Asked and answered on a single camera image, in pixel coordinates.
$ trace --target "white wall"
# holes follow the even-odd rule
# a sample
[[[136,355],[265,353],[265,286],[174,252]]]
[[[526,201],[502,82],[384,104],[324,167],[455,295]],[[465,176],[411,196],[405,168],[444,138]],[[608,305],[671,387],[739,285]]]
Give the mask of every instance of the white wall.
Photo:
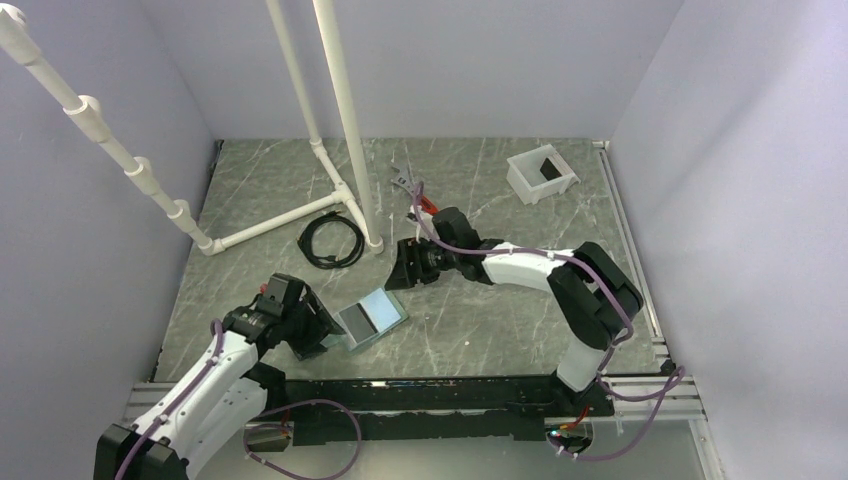
[[[213,140],[137,2],[15,0],[48,60],[197,209]],[[181,234],[0,51],[0,477],[91,478],[161,344]]]
[[[612,138],[731,479],[848,472],[848,6],[687,0]]]
[[[282,3],[340,137],[312,2]],[[365,136],[609,138],[682,0],[335,3]],[[307,136],[265,2],[142,4],[216,137]]]

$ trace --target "white box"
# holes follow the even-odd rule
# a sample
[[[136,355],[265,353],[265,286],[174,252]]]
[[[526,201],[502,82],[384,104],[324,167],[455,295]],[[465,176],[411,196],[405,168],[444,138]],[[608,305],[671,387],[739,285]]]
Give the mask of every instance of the white box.
[[[551,159],[554,167],[562,174],[553,180],[545,179],[542,175],[542,163],[545,159]],[[557,153],[551,144],[518,154],[506,159],[509,163],[509,171],[506,180],[512,185],[512,189],[518,194],[518,198],[524,202],[536,204],[539,200],[553,195],[563,193],[572,183],[579,182],[577,174],[565,163],[565,160]]]

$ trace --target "black cable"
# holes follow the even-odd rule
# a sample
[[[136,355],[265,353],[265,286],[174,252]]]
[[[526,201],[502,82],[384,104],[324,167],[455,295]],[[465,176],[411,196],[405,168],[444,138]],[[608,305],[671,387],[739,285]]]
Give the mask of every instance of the black cable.
[[[347,225],[353,230],[353,234],[356,236],[356,243],[353,245],[353,250],[344,258],[337,258],[335,255],[319,257],[312,251],[312,237],[315,235],[315,232],[322,225],[332,222],[340,222]],[[333,211],[325,213],[309,222],[309,225],[303,229],[303,233],[298,237],[297,246],[303,252],[306,260],[320,269],[346,268],[356,263],[362,257],[362,252],[365,251],[365,235],[362,234],[362,230],[355,223],[339,215],[339,212]]]

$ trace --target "purple cable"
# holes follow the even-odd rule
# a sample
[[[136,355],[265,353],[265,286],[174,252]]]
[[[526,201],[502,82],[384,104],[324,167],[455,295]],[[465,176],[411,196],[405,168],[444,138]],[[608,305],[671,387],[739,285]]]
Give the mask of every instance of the purple cable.
[[[192,381],[189,382],[188,385],[186,385],[186,388],[184,388],[183,391],[180,392],[179,395],[177,395],[174,401],[168,404],[168,406],[165,407],[164,410],[162,410],[162,415],[170,417],[171,413],[173,413],[174,410],[177,409],[177,407],[182,405],[186,398],[191,395],[191,392],[193,392],[194,389],[197,388],[198,385],[200,385],[200,382],[202,382],[203,379],[206,378],[206,375],[209,374],[209,371],[212,370],[212,367],[215,366],[216,362],[213,362],[211,358],[218,357],[224,350],[224,326],[221,324],[221,321],[216,318],[212,321],[212,328],[215,332],[216,339],[215,349],[213,350],[212,357],[210,357],[210,359],[206,361],[206,365],[204,365],[200,372],[195,375],[194,379],[192,379]],[[155,419],[153,419],[153,422],[150,423],[150,426],[147,427],[147,430],[145,430],[144,433],[142,433],[141,436],[138,437],[138,440],[136,440],[135,444],[133,444],[132,448],[130,448],[130,451],[127,453],[127,456],[124,457],[124,461],[121,462],[121,466],[120,468],[118,468],[118,473],[115,474],[115,480],[122,480],[124,478],[124,475],[126,475],[127,470],[130,468],[130,464],[132,463],[133,458],[135,458],[135,456],[138,454],[138,451],[141,449],[141,446],[144,445],[144,442],[147,441],[148,438],[153,436],[153,434],[156,433],[156,430],[161,426],[162,420],[160,420],[157,416]]]
[[[646,420],[645,423],[642,425],[642,428],[640,428],[639,431],[636,432],[636,436],[633,437],[633,440],[630,440],[630,443],[628,443],[626,447],[622,448],[621,450],[619,450],[617,452],[608,453],[606,455],[584,456],[584,455],[578,454],[576,457],[572,457],[572,458],[574,458],[575,460],[577,460],[579,462],[604,462],[604,461],[607,461],[607,460],[615,460],[616,458],[619,458],[619,457],[629,453],[630,450],[633,450],[633,448],[636,447],[636,445],[638,445],[639,442],[642,441],[642,438],[645,436],[645,434],[648,433],[648,430],[650,430],[651,425],[654,424],[654,419],[657,417],[657,413],[659,413],[659,411],[660,411],[660,405],[662,405],[662,401],[665,399],[665,394],[669,390],[674,388],[678,383],[680,383],[680,380],[683,378],[683,376],[685,374],[686,374],[685,368],[677,367],[677,370],[675,370],[674,373],[672,373],[671,376],[668,377],[668,380],[665,381],[665,386],[659,392],[657,392],[658,393],[658,395],[656,395],[657,404],[654,405],[654,409],[651,410],[651,415],[648,416],[648,420]]]
[[[246,453],[254,461],[259,462],[262,465],[265,465],[266,467],[276,471],[277,473],[282,473],[283,475],[294,478],[295,480],[335,480],[336,478],[339,478],[342,475],[344,475],[345,473],[347,473],[347,471],[350,470],[351,467],[353,467],[353,464],[356,462],[356,459],[359,457],[359,451],[362,449],[362,429],[359,428],[359,422],[356,420],[356,416],[353,415],[353,412],[351,412],[347,407],[345,407],[341,403],[334,402],[332,400],[326,400],[326,399],[323,399],[323,398],[316,398],[314,400],[304,400],[302,402],[296,402],[296,403],[292,403],[290,405],[286,405],[286,406],[283,406],[283,407],[268,410],[266,412],[262,412],[256,418],[267,417],[268,415],[273,415],[275,413],[285,412],[286,410],[290,410],[292,408],[302,407],[304,405],[314,405],[316,403],[323,403],[324,405],[330,405],[330,406],[338,408],[339,410],[344,412],[345,415],[347,415],[350,418],[350,420],[353,422],[353,427],[356,429],[356,450],[353,452],[353,456],[350,457],[350,461],[347,462],[347,465],[345,465],[344,468],[342,468],[338,472],[336,472],[336,473],[334,473],[334,474],[332,474],[328,477],[311,478],[311,477],[304,477],[302,475],[298,475],[294,472],[290,472],[290,471],[288,471],[288,470],[286,470],[286,469],[284,469],[280,466],[277,466],[274,463],[271,463],[271,462],[265,460],[264,458],[260,457],[259,455],[253,453],[250,450],[250,446],[247,444],[247,434],[248,433],[250,433],[254,430],[262,429],[262,428],[269,428],[268,425],[263,425],[263,424],[256,425],[254,427],[251,427],[251,428],[245,430],[244,436],[242,437],[242,444],[244,445],[244,453]]]
[[[429,237],[430,240],[433,243],[444,248],[445,250],[450,250],[451,252],[460,253],[460,254],[463,254],[463,255],[504,255],[504,254],[510,254],[510,253],[532,253],[534,255],[540,255],[540,256],[543,256],[543,257],[548,257],[549,252],[547,252],[545,250],[538,249],[538,248],[519,247],[519,248],[513,248],[512,250],[504,249],[504,248],[494,249],[494,250],[466,250],[464,248],[457,248],[457,247],[454,247],[453,245],[448,245],[447,243],[443,242],[441,239],[437,238],[436,235],[433,234],[432,231],[430,231],[430,229],[427,227],[427,225],[421,219],[421,211],[419,209],[419,205],[421,204],[421,197],[423,195],[424,195],[424,182],[418,182],[415,185],[414,195],[413,195],[413,199],[412,199],[412,212],[415,214],[415,220],[418,222],[418,225],[421,227],[421,230],[424,231],[424,234],[427,235],[427,237]],[[589,275],[589,277],[591,277],[592,280],[595,281],[595,283],[598,285],[598,288],[601,289],[604,296],[607,298],[607,300],[609,300],[613,309],[615,309],[616,313],[618,313],[619,317],[621,317],[622,322],[624,322],[625,328],[627,328],[627,333],[625,335],[618,337],[618,338],[616,338],[612,341],[611,347],[607,350],[607,353],[606,353],[606,355],[604,355],[603,360],[601,360],[601,363],[598,367],[598,377],[597,377],[598,384],[608,394],[610,394],[610,395],[612,395],[612,396],[614,396],[618,399],[624,400],[624,401],[641,402],[641,401],[650,400],[650,399],[653,399],[653,398],[657,399],[657,404],[654,406],[654,409],[651,411],[651,414],[648,416],[647,421],[645,422],[644,425],[642,425],[642,428],[639,429],[639,432],[636,434],[636,436],[633,438],[633,440],[630,442],[630,444],[628,444],[626,447],[622,448],[621,450],[619,450],[615,453],[611,453],[611,454],[608,454],[608,455],[598,455],[598,456],[590,456],[590,457],[582,457],[582,456],[578,455],[577,457],[575,457],[579,460],[585,460],[587,462],[613,460],[615,458],[618,458],[618,457],[626,454],[630,450],[632,450],[633,447],[635,447],[642,440],[642,437],[645,436],[645,434],[651,428],[651,425],[654,423],[654,419],[656,418],[657,413],[660,410],[660,405],[662,405],[662,401],[665,398],[666,393],[668,393],[669,390],[676,387],[680,383],[680,381],[683,379],[683,376],[686,374],[686,369],[683,368],[682,366],[677,367],[677,369],[674,372],[672,372],[672,374],[668,377],[668,380],[666,380],[663,388],[661,388],[660,390],[658,390],[656,392],[649,393],[647,395],[627,396],[627,395],[621,395],[619,393],[614,392],[609,387],[609,385],[607,385],[605,382],[603,382],[603,380],[601,379],[601,376],[600,376],[600,372],[604,368],[606,368],[607,364],[609,364],[610,359],[612,359],[614,348],[617,347],[618,345],[620,345],[622,342],[630,339],[630,337],[633,336],[633,332],[634,332],[633,331],[633,322],[630,321],[630,318],[627,316],[627,313],[625,313],[624,309],[621,307],[621,304],[618,303],[618,300],[616,300],[612,291],[610,291],[609,287],[607,287],[606,284],[604,284],[604,282],[601,280],[600,276],[592,269],[592,267],[590,267],[585,262],[583,262],[579,259],[576,259],[574,257],[569,257],[569,256],[566,256],[566,255],[560,255],[560,254],[554,254],[553,257],[557,260],[563,260],[565,262],[577,265],[578,267],[580,267],[580,269],[582,269],[584,272],[586,272]]]
[[[598,382],[598,385],[600,385],[600,387],[605,392],[607,392],[608,394],[612,395],[613,397],[615,397],[619,400],[624,400],[625,402],[644,402],[645,400],[651,400],[652,398],[657,398],[660,395],[665,395],[672,388],[680,385],[680,382],[683,381],[683,377],[685,375],[686,375],[686,369],[682,366],[677,367],[677,370],[672,372],[671,375],[668,377],[669,381],[665,383],[665,386],[663,386],[663,388],[657,390],[656,392],[649,393],[647,395],[622,395],[620,393],[614,392],[612,390],[612,388],[610,388],[610,386],[606,382],[603,381],[600,374],[598,374],[598,377],[597,377],[596,380]]]

